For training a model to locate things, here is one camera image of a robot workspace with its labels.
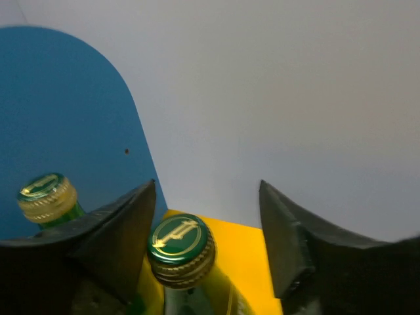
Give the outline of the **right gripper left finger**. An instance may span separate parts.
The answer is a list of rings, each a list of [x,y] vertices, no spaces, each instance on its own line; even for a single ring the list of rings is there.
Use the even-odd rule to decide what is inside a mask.
[[[1,241],[2,314],[143,314],[154,181],[27,238]]]

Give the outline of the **green Perrier bottle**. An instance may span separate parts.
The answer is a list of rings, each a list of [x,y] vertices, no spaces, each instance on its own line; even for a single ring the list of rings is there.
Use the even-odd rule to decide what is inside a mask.
[[[46,173],[27,182],[16,195],[23,215],[42,230],[86,214],[70,180],[61,173]]]
[[[135,299],[127,314],[253,314],[217,266],[217,244],[197,216],[163,219],[151,232]]]

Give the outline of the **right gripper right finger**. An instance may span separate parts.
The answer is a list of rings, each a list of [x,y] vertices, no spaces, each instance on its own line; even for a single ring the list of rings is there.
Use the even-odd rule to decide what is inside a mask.
[[[418,314],[419,237],[379,241],[333,224],[262,180],[259,211],[284,314]]]

